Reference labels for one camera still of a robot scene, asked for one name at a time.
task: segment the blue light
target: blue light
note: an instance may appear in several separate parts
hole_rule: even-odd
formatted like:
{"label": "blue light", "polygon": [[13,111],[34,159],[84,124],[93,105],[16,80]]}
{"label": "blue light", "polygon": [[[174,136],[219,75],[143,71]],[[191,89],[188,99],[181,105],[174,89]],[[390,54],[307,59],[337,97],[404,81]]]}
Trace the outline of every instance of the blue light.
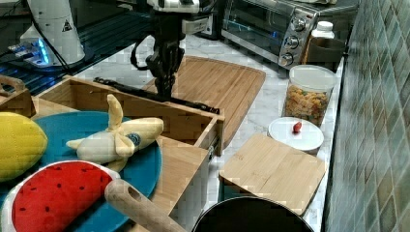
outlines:
{"label": "blue light", "polygon": [[39,46],[40,46],[40,50],[42,51],[44,62],[46,64],[48,64],[48,57],[47,57],[47,53],[45,52],[45,48],[44,48],[44,44],[43,44],[42,39],[39,39]]}

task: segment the white countertop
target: white countertop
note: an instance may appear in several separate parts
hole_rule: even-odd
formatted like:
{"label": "white countertop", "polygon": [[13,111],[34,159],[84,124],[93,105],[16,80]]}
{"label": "white countertop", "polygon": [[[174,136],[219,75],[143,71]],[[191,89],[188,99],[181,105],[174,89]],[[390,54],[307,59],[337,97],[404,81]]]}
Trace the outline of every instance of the white countertop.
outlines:
{"label": "white countertop", "polygon": [[[138,61],[144,62],[145,57],[152,53],[154,40],[146,39],[137,50]],[[267,133],[269,124],[280,117],[283,101],[287,88],[287,78],[279,78],[275,64],[259,62],[260,58],[247,56],[245,52],[238,51],[233,46],[220,41],[209,41],[196,36],[187,36],[181,42],[181,47],[187,55],[211,58],[231,62],[251,68],[259,69],[266,73],[266,79],[256,99],[249,109],[247,116],[233,137],[228,147],[223,150],[222,156],[215,157],[210,163],[208,180],[208,204],[206,208],[218,202],[219,179],[218,170],[232,157],[254,133]],[[77,76],[87,80],[94,77],[113,79],[120,83],[142,88],[153,77],[151,73],[138,71],[131,63],[130,56],[133,45],[119,51],[99,64],[79,73]],[[341,68],[337,71],[338,80],[341,77]],[[324,133],[324,142],[317,157],[329,164],[333,146],[335,120],[337,116],[337,100],[340,81],[331,97],[321,130]],[[320,231],[321,220],[325,203],[328,172],[326,172],[316,194],[314,195],[307,211],[303,215],[304,220],[311,226],[313,231]]]}

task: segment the oven knob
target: oven knob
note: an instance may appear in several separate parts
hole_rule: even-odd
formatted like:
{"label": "oven knob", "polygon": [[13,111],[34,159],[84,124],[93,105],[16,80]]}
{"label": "oven knob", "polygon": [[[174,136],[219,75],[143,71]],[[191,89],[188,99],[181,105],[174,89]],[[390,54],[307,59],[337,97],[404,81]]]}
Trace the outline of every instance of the oven knob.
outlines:
{"label": "oven knob", "polygon": [[294,31],[303,31],[305,29],[305,25],[305,20],[299,17],[292,18],[292,21],[290,23],[290,27]]}
{"label": "oven knob", "polygon": [[299,40],[298,38],[294,37],[294,36],[290,36],[288,38],[286,38],[286,40],[284,41],[284,48],[291,48],[291,49],[295,49],[296,47],[298,47],[299,45]]}
{"label": "oven knob", "polygon": [[293,56],[290,53],[286,53],[280,56],[279,63],[282,66],[289,66],[293,63]]}

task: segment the blue plate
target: blue plate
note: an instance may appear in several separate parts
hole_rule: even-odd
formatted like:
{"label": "blue plate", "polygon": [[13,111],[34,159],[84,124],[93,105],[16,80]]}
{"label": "blue plate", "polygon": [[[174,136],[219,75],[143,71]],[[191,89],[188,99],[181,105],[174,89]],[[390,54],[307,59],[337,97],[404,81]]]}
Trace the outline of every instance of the blue plate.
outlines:
{"label": "blue plate", "polygon": [[[35,121],[48,137],[47,149],[38,163],[13,181],[0,184],[0,203],[7,193],[25,177],[39,168],[62,160],[78,160],[75,150],[66,142],[83,138],[108,127],[108,114],[97,111],[78,111],[47,116]],[[120,172],[121,178],[142,194],[150,197],[161,174],[161,150],[157,142],[136,152]],[[67,231],[114,231],[128,218],[120,214],[103,197],[78,217]]]}

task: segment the toy watermelon slice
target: toy watermelon slice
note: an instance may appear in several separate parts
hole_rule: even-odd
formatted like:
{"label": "toy watermelon slice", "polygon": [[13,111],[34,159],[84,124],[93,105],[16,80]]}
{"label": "toy watermelon slice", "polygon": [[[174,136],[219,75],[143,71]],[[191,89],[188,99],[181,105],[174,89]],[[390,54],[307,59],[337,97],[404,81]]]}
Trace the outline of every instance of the toy watermelon slice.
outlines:
{"label": "toy watermelon slice", "polygon": [[18,184],[6,197],[3,231],[63,231],[103,196],[120,175],[87,161],[48,165]]}

